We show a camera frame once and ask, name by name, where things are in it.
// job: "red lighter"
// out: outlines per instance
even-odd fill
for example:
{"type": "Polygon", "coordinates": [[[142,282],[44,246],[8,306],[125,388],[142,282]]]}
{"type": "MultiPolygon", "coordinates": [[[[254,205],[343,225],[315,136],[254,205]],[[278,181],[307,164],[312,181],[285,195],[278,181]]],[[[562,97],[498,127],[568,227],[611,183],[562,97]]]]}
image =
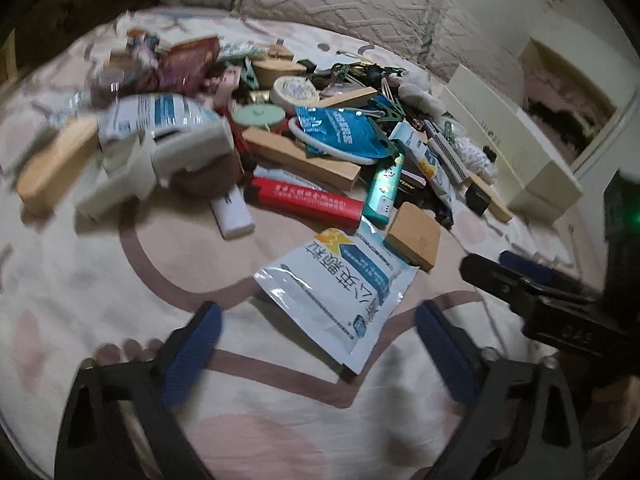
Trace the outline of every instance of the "red lighter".
{"type": "Polygon", "coordinates": [[[328,224],[355,229],[360,224],[364,202],[308,187],[256,177],[244,189],[248,203],[308,216],[328,224]]]}

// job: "white box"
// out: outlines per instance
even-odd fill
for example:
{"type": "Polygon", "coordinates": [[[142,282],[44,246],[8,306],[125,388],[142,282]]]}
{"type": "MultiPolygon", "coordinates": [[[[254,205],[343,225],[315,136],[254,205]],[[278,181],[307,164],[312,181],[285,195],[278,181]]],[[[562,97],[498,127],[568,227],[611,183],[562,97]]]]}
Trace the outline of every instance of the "white box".
{"type": "Polygon", "coordinates": [[[574,172],[518,105],[460,65],[440,99],[479,147],[497,153],[495,189],[514,212],[553,223],[581,196],[574,172]]]}

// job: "teal tube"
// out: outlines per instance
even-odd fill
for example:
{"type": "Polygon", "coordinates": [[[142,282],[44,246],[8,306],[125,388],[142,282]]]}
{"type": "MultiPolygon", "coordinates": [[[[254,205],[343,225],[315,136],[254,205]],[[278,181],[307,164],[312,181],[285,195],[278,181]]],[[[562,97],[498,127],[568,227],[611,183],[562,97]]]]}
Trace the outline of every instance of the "teal tube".
{"type": "Polygon", "coordinates": [[[403,164],[404,155],[400,153],[393,163],[381,162],[376,168],[364,205],[364,216],[378,227],[389,223],[403,164]]]}

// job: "bedsheet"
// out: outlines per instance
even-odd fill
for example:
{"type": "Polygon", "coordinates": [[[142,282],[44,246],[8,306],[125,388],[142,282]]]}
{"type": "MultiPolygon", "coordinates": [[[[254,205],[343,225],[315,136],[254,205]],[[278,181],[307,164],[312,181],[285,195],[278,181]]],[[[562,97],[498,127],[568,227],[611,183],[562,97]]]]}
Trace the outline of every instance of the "bedsheet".
{"type": "MultiPolygon", "coordinates": [[[[360,40],[306,25],[238,20],[197,10],[126,14],[76,41],[25,79],[0,108],[0,167],[141,27],[173,43],[218,34],[274,41],[319,66],[337,49],[383,65],[418,67],[360,40]]],[[[363,198],[364,186],[353,195],[363,198]]],[[[58,426],[78,364],[137,359],[158,348],[205,300],[223,309],[223,334],[191,399],[176,411],[218,480],[419,479],[459,424],[453,402],[413,329],[416,305],[434,299],[478,346],[518,360],[551,348],[526,340],[506,304],[465,283],[469,252],[513,250],[574,272],[574,255],[551,228],[489,212],[461,196],[442,229],[436,266],[422,271],[386,323],[364,371],[341,370],[252,279],[258,267],[322,226],[252,208],[253,235],[225,242],[208,203],[158,188],[100,223],[76,218],[63,199],[45,220],[22,211],[0,176],[0,415],[28,464],[52,476],[58,426]]],[[[153,469],[152,461],[147,464],[153,469]]]]}

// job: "white eraser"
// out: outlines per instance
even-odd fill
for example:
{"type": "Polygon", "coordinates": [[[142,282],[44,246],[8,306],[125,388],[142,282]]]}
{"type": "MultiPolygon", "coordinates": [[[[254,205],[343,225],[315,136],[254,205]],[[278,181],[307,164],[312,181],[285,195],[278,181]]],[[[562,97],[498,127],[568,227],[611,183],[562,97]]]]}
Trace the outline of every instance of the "white eraser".
{"type": "Polygon", "coordinates": [[[225,240],[254,232],[254,219],[238,186],[233,186],[225,196],[212,200],[211,209],[225,240]]]}

